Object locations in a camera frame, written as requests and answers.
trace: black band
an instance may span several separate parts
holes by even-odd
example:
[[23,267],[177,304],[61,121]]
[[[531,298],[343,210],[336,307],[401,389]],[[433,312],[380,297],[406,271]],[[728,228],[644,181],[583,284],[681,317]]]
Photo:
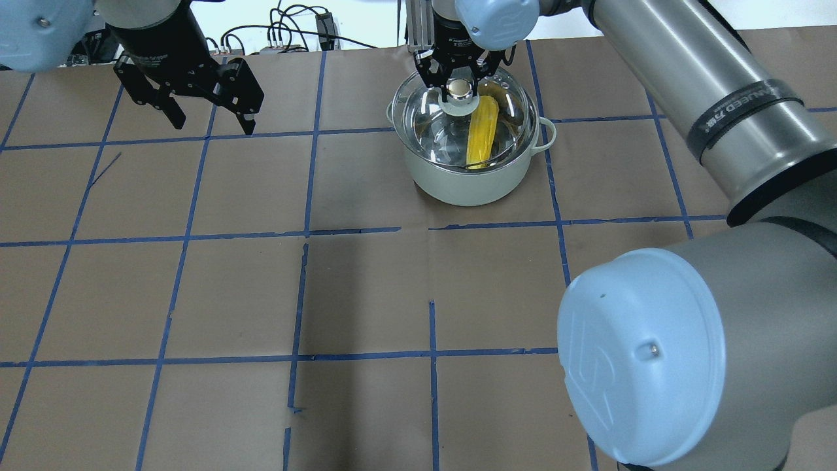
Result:
[[778,79],[762,80],[733,91],[697,118],[686,145],[700,162],[703,152],[712,148],[736,124],[783,101],[802,103],[790,86]]
[[730,227],[749,221],[758,211],[802,184],[837,169],[837,148],[827,150],[792,166],[769,179],[736,204],[727,216]]
[[795,230],[799,234],[808,237],[811,241],[823,247],[832,257],[837,259],[837,234],[831,229],[823,227],[809,220],[799,218],[792,218],[787,216],[774,216],[763,219],[759,222],[768,222],[770,224],[781,225],[790,230]]

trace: white pot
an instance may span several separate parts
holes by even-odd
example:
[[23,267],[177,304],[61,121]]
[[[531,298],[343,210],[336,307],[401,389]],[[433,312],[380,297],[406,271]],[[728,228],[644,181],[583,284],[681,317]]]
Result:
[[488,204],[509,194],[526,176],[531,157],[550,148],[555,142],[555,125],[544,117],[538,121],[546,126],[551,137],[542,146],[537,145],[539,132],[533,132],[529,146],[520,155],[492,168],[464,171],[436,165],[408,148],[404,148],[404,160],[416,184],[427,194],[448,204],[479,206]]

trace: pot handle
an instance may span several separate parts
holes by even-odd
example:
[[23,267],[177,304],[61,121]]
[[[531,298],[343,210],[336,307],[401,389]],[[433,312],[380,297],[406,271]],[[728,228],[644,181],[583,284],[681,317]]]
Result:
[[543,152],[543,151],[547,150],[548,148],[552,147],[552,145],[555,143],[555,138],[558,137],[558,130],[555,128],[555,123],[554,122],[549,121],[548,119],[546,119],[543,116],[538,117],[537,120],[542,125],[546,126],[547,129],[549,129],[549,132],[552,134],[552,137],[549,139],[549,142],[547,142],[546,144],[544,144],[542,146],[535,146],[534,148],[532,148],[531,149],[532,153]]

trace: blue tape grid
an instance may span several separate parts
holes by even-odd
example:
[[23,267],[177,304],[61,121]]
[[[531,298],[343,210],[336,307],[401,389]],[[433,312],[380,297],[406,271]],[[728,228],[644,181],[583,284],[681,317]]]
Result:
[[[530,66],[531,66],[531,73],[532,78],[535,83],[535,90],[537,95],[537,104],[538,104],[538,111],[543,116],[543,99],[541,93],[540,82],[537,76],[537,67],[535,64],[534,54],[531,49],[531,44],[527,41],[526,42],[526,49],[529,56]],[[270,238],[270,237],[290,237],[290,236],[304,236],[305,238],[312,237],[312,236],[332,236],[332,235],[343,235],[343,234],[366,234],[366,233],[385,233],[385,232],[395,232],[400,230],[398,227],[378,227],[378,228],[361,228],[361,229],[342,229],[342,230],[311,230],[311,200],[313,195],[313,184],[314,184],[314,173],[316,170],[316,147],[318,137],[320,135],[336,135],[336,134],[346,134],[346,133],[372,133],[372,132],[392,132],[393,129],[391,127],[376,127],[376,128],[366,128],[366,129],[340,129],[340,130],[320,130],[319,129],[319,121],[320,121],[320,114],[321,114],[321,103],[322,103],[322,87],[323,81],[325,76],[325,68],[326,68],[326,53],[322,55],[321,58],[321,68],[320,68],[320,75],[319,75],[319,82],[317,86],[317,104],[316,104],[316,114],[315,114],[315,125],[314,129],[310,132],[267,132],[267,133],[255,133],[253,136],[245,136],[245,135],[231,135],[231,136],[212,136],[212,127],[215,118],[216,108],[214,107],[212,110],[212,114],[210,116],[208,129],[206,135],[201,137],[174,137],[174,138],[163,138],[163,139],[139,139],[139,140],[127,140],[127,141],[108,141],[107,137],[110,133],[110,127],[113,123],[114,116],[116,115],[116,109],[118,103],[121,99],[123,90],[120,88],[117,96],[116,101],[111,109],[111,113],[107,122],[107,126],[105,127],[105,133],[102,139],[99,142],[73,142],[73,143],[59,143],[59,144],[44,144],[44,145],[28,145],[28,146],[7,146],[8,139],[12,134],[14,125],[20,115],[20,112],[23,108],[23,104],[28,96],[28,93],[31,89],[33,84],[35,74],[29,76],[27,85],[23,91],[21,99],[18,103],[18,106],[13,114],[13,118],[9,123],[8,129],[3,136],[3,140],[0,142],[0,153],[4,150],[24,150],[24,149],[45,149],[45,148],[80,148],[80,147],[98,147],[98,152],[96,155],[95,163],[93,168],[90,171],[90,177],[88,181],[88,187],[85,191],[84,197],[81,200],[79,210],[77,212],[73,230],[71,232],[70,238],[66,241],[21,241],[21,242],[2,242],[0,243],[0,247],[18,247],[18,246],[65,246],[66,249],[64,251],[64,256],[62,261],[59,265],[58,274],[56,275],[55,282],[52,288],[52,291],[49,296],[49,300],[47,303],[47,307],[44,311],[44,316],[42,322],[39,326],[38,335],[36,336],[32,352],[29,356],[27,361],[20,361],[20,362],[0,362],[0,368],[24,368],[23,379],[21,382],[21,386],[18,390],[17,397],[15,399],[15,403],[13,406],[12,414],[9,417],[8,424],[6,427],[6,431],[3,435],[3,441],[0,443],[0,463],[3,460],[3,456],[5,454],[6,448],[8,446],[8,440],[12,433],[14,421],[18,414],[20,405],[23,400],[24,393],[26,391],[26,386],[28,384],[28,378],[31,374],[33,368],[41,368],[41,367],[84,367],[84,366],[110,366],[110,365],[155,365],[155,375],[154,380],[152,382],[151,387],[151,394],[149,396],[149,402],[146,409],[146,419],[143,425],[143,433],[141,437],[141,444],[140,450],[137,454],[136,460],[136,470],[141,469],[142,467],[142,460],[144,457],[145,446],[147,441],[147,434],[151,424],[151,417],[154,408],[154,401],[156,398],[157,388],[159,386],[160,374],[162,371],[162,367],[164,365],[202,365],[202,364],[228,364],[228,363],[262,363],[262,362],[289,362],[291,364],[291,373],[290,373],[290,381],[289,381],[289,391],[288,391],[288,407],[294,408],[294,399],[295,399],[295,380],[296,380],[296,371],[297,365],[299,362],[309,362],[309,361],[354,361],[354,360],[380,360],[380,359],[400,359],[400,358],[430,358],[431,361],[431,397],[432,397],[432,407],[431,407],[431,415],[432,415],[432,428],[433,428],[433,466],[434,471],[439,471],[439,404],[438,404],[438,379],[436,374],[436,364],[437,359],[439,357],[446,357],[446,356],[477,356],[477,355],[556,355],[557,349],[555,348],[542,348],[542,349],[453,349],[453,350],[437,350],[436,347],[436,317],[435,317],[435,305],[434,302],[430,303],[429,311],[430,311],[430,348],[428,350],[413,350],[413,351],[398,351],[398,352],[382,352],[382,353],[369,353],[369,354],[350,354],[350,355],[300,355],[299,354],[299,343],[300,343],[300,335],[301,335],[301,317],[302,317],[302,303],[304,301],[304,294],[305,294],[305,284],[306,284],[306,263],[308,257],[308,244],[304,245],[303,254],[302,254],[302,262],[300,268],[300,288],[298,292],[298,301],[297,301],[297,318],[296,318],[296,325],[295,325],[295,332],[294,332],[294,350],[292,355],[271,355],[271,356],[249,356],[249,357],[210,357],[210,358],[166,358],[165,357],[165,350],[167,346],[167,339],[169,335],[169,331],[171,328],[171,311],[175,308],[177,303],[177,293],[179,289],[179,284],[182,276],[183,266],[186,261],[186,254],[189,245],[189,241],[194,240],[219,240],[219,239],[238,239],[238,238]],[[561,260],[562,260],[562,274],[564,276],[564,282],[569,284],[571,280],[571,273],[569,270],[569,265],[567,262],[567,253],[566,253],[566,246],[564,243],[564,236],[563,236],[563,227],[567,225],[591,225],[591,224],[604,224],[604,223],[615,223],[615,224],[630,224],[630,223],[643,223],[643,222],[683,222],[686,227],[686,231],[688,236],[691,238],[691,221],[696,220],[724,220],[724,215],[689,215],[685,203],[682,198],[682,194],[680,191],[680,187],[677,181],[676,172],[671,162],[671,157],[668,151],[668,147],[665,141],[665,135],[662,132],[660,126],[660,120],[665,119],[665,116],[658,114],[656,110],[656,106],[654,104],[653,99],[648,95],[648,102],[651,113],[649,115],[638,115],[638,116],[591,116],[591,117],[582,117],[582,118],[568,118],[568,119],[553,119],[552,122],[555,123],[572,123],[572,122],[616,122],[616,121],[638,121],[638,120],[651,120],[654,121],[655,127],[657,129],[658,137],[660,138],[660,146],[665,156],[666,165],[669,169],[672,185],[675,190],[675,194],[677,195],[678,204],[680,206],[680,215],[679,216],[661,216],[661,217],[647,217],[647,218],[622,218],[622,219],[615,219],[615,220],[563,220],[561,217],[560,208],[557,201],[556,191],[555,191],[555,178],[552,169],[552,155],[547,150],[546,160],[547,160],[547,175],[549,178],[550,189],[552,192],[552,207],[555,213],[555,220],[544,220],[544,221],[527,221],[527,222],[516,222],[516,223],[489,223],[489,224],[471,224],[471,225],[449,225],[445,227],[439,228],[431,228],[430,230],[468,230],[468,229],[491,229],[491,228],[508,228],[508,227],[541,227],[541,226],[555,226],[557,228],[558,233],[558,244],[559,244],[559,251],[561,253]],[[811,112],[815,113],[825,113],[825,112],[837,112],[837,107],[825,107],[825,108],[809,108]],[[306,224],[305,229],[303,231],[289,231],[285,233],[241,233],[241,234],[216,234],[216,235],[192,235],[192,222],[194,216],[194,210],[198,199],[198,192],[200,190],[200,183],[201,178],[203,175],[203,165],[205,163],[206,153],[208,149],[208,145],[213,140],[229,140],[229,139],[249,139],[249,138],[258,138],[258,137],[291,137],[291,136],[311,136],[312,137],[312,145],[311,145],[311,165],[309,168],[309,181],[308,181],[308,192],[306,196]],[[547,138],[546,129],[542,127],[542,137],[544,140]],[[75,238],[78,226],[81,220],[81,216],[84,212],[84,208],[89,197],[90,187],[92,186],[93,182],[95,181],[96,170],[100,166],[100,160],[102,153],[105,147],[113,146],[113,145],[130,145],[130,144],[147,144],[147,143],[159,143],[159,142],[195,142],[195,141],[203,141],[203,150],[201,153],[200,164],[198,165],[198,174],[195,180],[195,186],[193,191],[193,198],[192,204],[189,211],[189,217],[187,221],[187,227],[185,230],[184,235],[164,235],[164,236],[157,236],[157,237],[137,237],[137,238],[114,238],[114,239],[88,239],[88,240],[77,240]],[[166,319],[166,326],[163,332],[163,336],[161,339],[160,351],[155,359],[107,359],[107,360],[36,360],[36,356],[38,353],[38,349],[40,346],[41,339],[43,338],[44,330],[46,329],[47,322],[49,320],[49,314],[51,312],[55,295],[58,291],[59,284],[61,282],[61,278],[64,273],[64,269],[67,264],[67,260],[69,259],[69,254],[72,249],[72,246],[75,245],[94,245],[94,244],[120,244],[120,243],[141,243],[141,242],[161,242],[161,241],[179,241],[182,242],[182,252],[180,257],[180,262],[178,263],[177,275],[175,277],[174,287],[172,289],[172,298],[170,302],[170,310],[169,315]],[[285,429],[285,439],[283,443],[283,469],[287,470],[289,466],[289,456],[290,456],[290,443],[291,443],[291,428],[288,427]],[[593,441],[588,437],[588,448],[590,451],[590,460],[591,465],[594,470],[598,471],[598,463],[595,455],[595,447]]]

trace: pot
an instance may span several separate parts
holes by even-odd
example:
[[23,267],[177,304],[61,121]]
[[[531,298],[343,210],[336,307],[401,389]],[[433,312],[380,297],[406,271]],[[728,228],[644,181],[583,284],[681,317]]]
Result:
[[[387,108],[415,183],[457,206],[488,204],[509,194],[523,180],[532,156],[550,148],[557,135],[555,125],[537,115],[531,98],[507,71],[498,69],[477,90],[500,106],[490,158],[482,163],[465,163],[470,114],[451,113],[439,90],[428,90],[418,73],[401,84]],[[539,124],[551,135],[541,146]]]

